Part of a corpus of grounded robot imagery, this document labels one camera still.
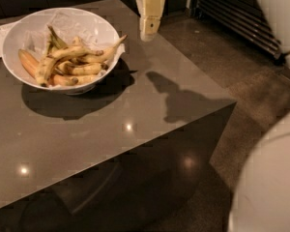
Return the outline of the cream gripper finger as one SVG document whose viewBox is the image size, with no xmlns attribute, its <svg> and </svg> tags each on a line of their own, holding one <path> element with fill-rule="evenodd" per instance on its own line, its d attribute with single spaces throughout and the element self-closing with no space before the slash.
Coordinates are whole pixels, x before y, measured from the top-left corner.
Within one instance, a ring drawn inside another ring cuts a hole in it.
<svg viewBox="0 0 290 232">
<path fill-rule="evenodd" d="M 165 0 L 135 0 L 140 13 L 139 29 L 140 39 L 150 42 L 154 39 L 160 28 Z"/>
</svg>

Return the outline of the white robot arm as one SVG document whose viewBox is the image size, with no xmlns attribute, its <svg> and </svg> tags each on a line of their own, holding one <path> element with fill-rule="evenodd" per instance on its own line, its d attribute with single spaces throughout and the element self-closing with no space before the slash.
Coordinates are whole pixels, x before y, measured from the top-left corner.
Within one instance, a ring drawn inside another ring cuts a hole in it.
<svg viewBox="0 0 290 232">
<path fill-rule="evenodd" d="M 257 1 L 290 71 L 290 0 Z M 263 132 L 238 124 L 232 148 L 214 153 L 190 202 L 153 230 L 290 232 L 290 83 L 268 71 L 249 87 L 249 111 Z"/>
</svg>

